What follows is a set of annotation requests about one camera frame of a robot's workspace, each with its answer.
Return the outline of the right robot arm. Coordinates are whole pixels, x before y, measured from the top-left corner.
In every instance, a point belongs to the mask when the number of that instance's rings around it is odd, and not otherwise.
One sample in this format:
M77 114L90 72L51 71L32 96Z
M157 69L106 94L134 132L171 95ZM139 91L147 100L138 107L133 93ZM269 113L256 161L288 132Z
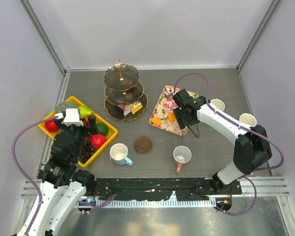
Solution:
M219 194L230 189L231 183L249 175L272 157L267 133L261 125L250 126L218 109L203 96L193 98L182 89L173 95L173 110L180 129L204 123L234 145L232 161L212 177L212 188Z

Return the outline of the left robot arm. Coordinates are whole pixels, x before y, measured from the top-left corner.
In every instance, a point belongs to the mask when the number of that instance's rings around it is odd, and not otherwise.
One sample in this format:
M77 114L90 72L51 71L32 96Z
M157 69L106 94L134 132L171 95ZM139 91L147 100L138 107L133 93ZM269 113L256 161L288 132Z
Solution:
M42 182L23 175L37 190L37 197L19 236L56 236L65 219L83 196L95 191L94 175L77 170L83 141L98 129L94 116L89 116L89 126L84 126L79 116L68 112L50 118L62 129L51 147L51 158L41 174Z

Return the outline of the chocolate cherry cake slice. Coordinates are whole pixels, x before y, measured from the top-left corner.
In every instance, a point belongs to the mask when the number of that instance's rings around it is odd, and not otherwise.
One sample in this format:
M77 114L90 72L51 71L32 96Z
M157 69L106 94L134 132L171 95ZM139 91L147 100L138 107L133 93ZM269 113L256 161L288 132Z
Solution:
M164 88L164 95L165 95L166 98L172 97L174 92L175 91L173 89Z

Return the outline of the yellow triangle cake slice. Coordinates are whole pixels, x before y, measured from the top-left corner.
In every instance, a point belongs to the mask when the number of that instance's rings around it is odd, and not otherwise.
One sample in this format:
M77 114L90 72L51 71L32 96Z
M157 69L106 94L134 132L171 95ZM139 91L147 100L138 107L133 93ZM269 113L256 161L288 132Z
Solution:
M140 101L137 101L132 104L131 113L134 115L137 113L141 108L143 108L143 105Z

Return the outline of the orange fish pastry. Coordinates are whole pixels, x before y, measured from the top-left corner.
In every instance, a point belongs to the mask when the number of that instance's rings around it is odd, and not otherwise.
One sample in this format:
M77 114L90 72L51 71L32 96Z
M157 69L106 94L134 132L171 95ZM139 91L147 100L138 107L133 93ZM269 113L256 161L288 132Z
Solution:
M169 113L168 113L168 120L169 120L170 122L175 122L176 117L175 117L175 114L174 114L173 112L169 112Z
M156 124L156 125L159 125L159 126L162 124L162 121L160 119L156 118L156 117L153 117L151 119L151 121L152 121L153 124Z

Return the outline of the round wooden coaster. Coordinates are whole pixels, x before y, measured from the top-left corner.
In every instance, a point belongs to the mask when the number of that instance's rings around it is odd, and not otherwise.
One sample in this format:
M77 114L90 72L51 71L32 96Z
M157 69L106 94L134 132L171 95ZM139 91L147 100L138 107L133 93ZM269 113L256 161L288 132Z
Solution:
M148 153L152 149L152 140L147 136L140 136L135 140L134 148L138 153Z

